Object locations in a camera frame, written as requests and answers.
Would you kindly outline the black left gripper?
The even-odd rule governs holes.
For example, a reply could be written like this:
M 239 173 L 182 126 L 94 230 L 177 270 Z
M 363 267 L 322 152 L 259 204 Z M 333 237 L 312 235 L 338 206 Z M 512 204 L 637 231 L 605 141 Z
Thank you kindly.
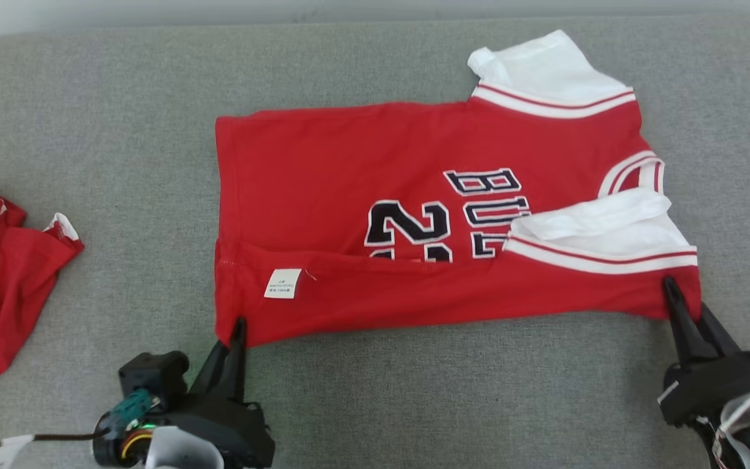
M 96 424 L 102 467 L 268 468 L 275 442 L 258 403 L 245 403 L 247 321 L 217 342 L 188 385 L 181 351 L 142 353 L 118 371 L 123 398 Z

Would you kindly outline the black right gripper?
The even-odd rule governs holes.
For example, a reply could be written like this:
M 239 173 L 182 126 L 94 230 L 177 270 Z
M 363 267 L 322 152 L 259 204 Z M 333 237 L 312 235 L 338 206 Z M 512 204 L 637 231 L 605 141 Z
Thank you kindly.
M 678 362 L 665 372 L 659 408 L 668 425 L 714 418 L 729 401 L 750 393 L 750 351 L 742 350 L 705 303 L 701 332 L 673 277 L 663 280 Z

